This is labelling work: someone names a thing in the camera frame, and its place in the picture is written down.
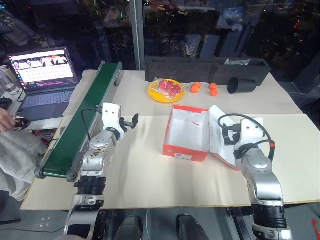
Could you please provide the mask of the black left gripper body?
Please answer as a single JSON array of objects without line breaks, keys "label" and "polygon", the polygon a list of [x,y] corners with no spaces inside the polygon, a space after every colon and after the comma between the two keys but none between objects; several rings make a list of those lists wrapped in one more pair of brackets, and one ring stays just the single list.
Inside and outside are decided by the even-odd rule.
[{"label": "black left gripper body", "polygon": [[124,132],[127,132],[128,131],[128,127],[131,126],[131,123],[128,122],[128,121],[125,121],[125,119],[123,117],[120,118],[119,124],[120,124],[120,127],[122,128],[122,130]]}]

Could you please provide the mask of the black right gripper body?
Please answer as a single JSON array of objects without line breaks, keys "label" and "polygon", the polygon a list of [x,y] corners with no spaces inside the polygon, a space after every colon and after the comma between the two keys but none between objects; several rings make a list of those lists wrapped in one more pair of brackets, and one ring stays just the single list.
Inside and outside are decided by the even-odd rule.
[{"label": "black right gripper body", "polygon": [[240,141],[240,133],[242,131],[241,124],[233,124],[233,132],[225,133],[226,136],[229,136],[232,139],[232,146]]}]

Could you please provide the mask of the person's bare hand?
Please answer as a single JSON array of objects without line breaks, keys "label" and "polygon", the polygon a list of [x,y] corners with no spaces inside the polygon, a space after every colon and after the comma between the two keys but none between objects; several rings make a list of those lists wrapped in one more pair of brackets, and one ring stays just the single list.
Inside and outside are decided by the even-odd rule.
[{"label": "person's bare hand", "polygon": [[16,122],[9,112],[0,108],[0,132],[13,131],[15,129]]}]

